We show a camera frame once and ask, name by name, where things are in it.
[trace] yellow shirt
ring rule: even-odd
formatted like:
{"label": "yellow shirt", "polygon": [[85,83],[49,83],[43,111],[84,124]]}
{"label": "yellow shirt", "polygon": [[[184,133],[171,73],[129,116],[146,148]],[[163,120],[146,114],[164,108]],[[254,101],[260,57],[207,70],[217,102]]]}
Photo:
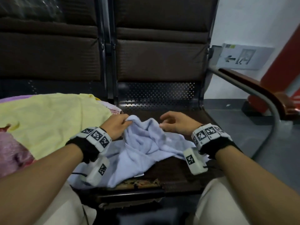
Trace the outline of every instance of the yellow shirt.
{"label": "yellow shirt", "polygon": [[0,127],[41,159],[83,129],[100,126],[111,112],[91,94],[47,94],[0,104]]}

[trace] floor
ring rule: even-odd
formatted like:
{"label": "floor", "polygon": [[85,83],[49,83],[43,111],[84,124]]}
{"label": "floor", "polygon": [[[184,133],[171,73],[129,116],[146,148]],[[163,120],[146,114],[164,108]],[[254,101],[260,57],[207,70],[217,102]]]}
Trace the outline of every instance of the floor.
{"label": "floor", "polygon": [[[254,124],[240,109],[209,109],[210,116],[229,134],[248,156],[252,156],[271,130],[271,125]],[[291,136],[274,146],[261,164],[281,181],[300,193],[300,125],[294,125]],[[178,224],[184,212],[194,212],[200,195],[164,198],[160,209],[147,212],[122,212],[118,214],[119,225]]]}

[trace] blue towel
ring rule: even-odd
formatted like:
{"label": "blue towel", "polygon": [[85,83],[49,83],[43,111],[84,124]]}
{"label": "blue towel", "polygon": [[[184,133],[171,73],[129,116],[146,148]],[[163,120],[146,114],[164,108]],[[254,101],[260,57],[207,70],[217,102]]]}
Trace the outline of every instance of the blue towel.
{"label": "blue towel", "polygon": [[[100,187],[113,188],[171,156],[184,160],[182,152],[195,147],[193,142],[185,140],[178,133],[164,132],[153,118],[141,122],[137,116],[131,115],[127,121],[133,123],[125,130],[124,139],[112,142],[105,154],[110,160],[110,166],[99,183]],[[80,164],[74,172],[82,172],[84,166],[86,164]],[[84,188],[78,182],[68,181],[76,188]]]}

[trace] white wall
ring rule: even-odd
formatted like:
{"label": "white wall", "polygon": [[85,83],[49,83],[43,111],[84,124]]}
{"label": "white wall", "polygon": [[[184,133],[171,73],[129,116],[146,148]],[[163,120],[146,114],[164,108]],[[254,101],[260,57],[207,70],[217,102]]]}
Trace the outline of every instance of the white wall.
{"label": "white wall", "polygon": [[[300,0],[219,0],[211,45],[274,47],[259,71],[238,70],[260,80],[300,23]],[[213,75],[205,99],[245,99],[248,94]]]}

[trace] plastic wrap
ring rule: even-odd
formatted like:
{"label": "plastic wrap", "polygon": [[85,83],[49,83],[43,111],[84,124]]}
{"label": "plastic wrap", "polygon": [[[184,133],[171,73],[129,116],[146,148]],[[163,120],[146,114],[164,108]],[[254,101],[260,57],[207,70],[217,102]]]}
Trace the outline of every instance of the plastic wrap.
{"label": "plastic wrap", "polygon": [[0,178],[33,163],[32,154],[13,136],[6,132],[9,126],[0,128]]}
{"label": "plastic wrap", "polygon": [[59,0],[0,0],[0,14],[19,19],[63,22]]}

